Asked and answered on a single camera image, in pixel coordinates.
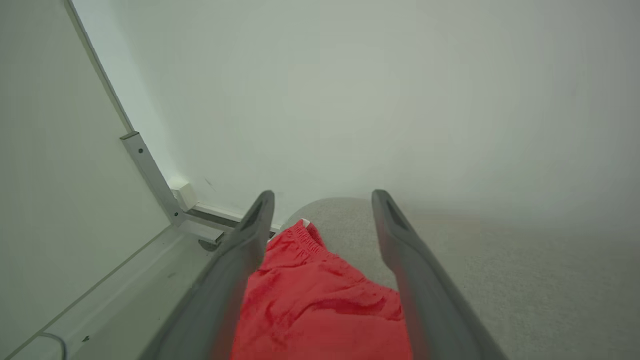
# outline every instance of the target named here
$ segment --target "gray cable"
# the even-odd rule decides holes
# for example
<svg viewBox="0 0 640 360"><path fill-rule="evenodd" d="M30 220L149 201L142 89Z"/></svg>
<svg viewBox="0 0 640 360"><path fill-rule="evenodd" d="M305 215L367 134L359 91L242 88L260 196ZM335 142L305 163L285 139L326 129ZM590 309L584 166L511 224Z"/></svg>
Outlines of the gray cable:
<svg viewBox="0 0 640 360"><path fill-rule="evenodd" d="M43 332L40 334L40 336L52 338L53 340L56 340L58 343L60 343L60 348L62 349L62 360L68 360L67 343L65 343L65 341L62 340L61 337L59 337L58 335L49 334L48 332Z"/></svg>

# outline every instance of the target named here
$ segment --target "metal strip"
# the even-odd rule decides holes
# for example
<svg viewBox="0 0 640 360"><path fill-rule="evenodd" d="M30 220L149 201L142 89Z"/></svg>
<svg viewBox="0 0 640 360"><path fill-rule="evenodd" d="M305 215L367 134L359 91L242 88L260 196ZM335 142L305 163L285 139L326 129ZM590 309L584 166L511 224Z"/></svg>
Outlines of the metal strip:
<svg viewBox="0 0 640 360"><path fill-rule="evenodd" d="M162 206L166 216L168 216L173 225L180 226L186 220L186 215L180 209L178 200L175 199L171 189L166 184L140 133L134 131L120 139L138 166L138 170L147 181L151 192L156 196L160 206Z"/></svg>

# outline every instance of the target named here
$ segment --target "white wall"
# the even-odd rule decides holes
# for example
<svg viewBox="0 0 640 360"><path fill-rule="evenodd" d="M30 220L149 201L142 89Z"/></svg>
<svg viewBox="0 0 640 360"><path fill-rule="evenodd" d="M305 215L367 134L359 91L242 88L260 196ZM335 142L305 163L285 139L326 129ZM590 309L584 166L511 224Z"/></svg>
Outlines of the white wall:
<svg viewBox="0 0 640 360"><path fill-rule="evenodd" d="M168 226L62 0L0 3L0 358Z"/></svg>
<svg viewBox="0 0 640 360"><path fill-rule="evenodd" d="M204 204L244 213L272 189L281 224L385 188L498 224L638 230L638 2L111 0L93 14L124 34L89 30L116 92L155 103L134 126L166 130L165 177Z"/></svg>

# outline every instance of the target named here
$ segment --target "red cloth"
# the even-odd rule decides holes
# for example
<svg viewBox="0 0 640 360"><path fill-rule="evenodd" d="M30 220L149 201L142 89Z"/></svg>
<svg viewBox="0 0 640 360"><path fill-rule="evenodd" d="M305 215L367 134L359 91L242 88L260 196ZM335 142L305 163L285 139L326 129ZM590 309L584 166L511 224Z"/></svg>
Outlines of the red cloth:
<svg viewBox="0 0 640 360"><path fill-rule="evenodd" d="M410 359L395 290L327 251L300 220L248 280L232 359Z"/></svg>

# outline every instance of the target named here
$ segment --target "metal frame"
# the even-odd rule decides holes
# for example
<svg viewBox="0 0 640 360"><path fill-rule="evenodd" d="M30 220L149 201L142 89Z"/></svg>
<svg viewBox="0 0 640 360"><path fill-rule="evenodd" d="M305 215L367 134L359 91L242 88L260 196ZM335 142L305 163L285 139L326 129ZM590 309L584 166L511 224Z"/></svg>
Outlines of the metal frame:
<svg viewBox="0 0 640 360"><path fill-rule="evenodd" d="M213 242L222 231L233 230L237 222L189 210L184 212L178 205L178 200L173 196L169 185L164 180L156 161L149 151L142 135L133 131L120 138L125 149L145 178L151 192L169 218L169 221L181 231L196 234L207 242Z"/></svg>

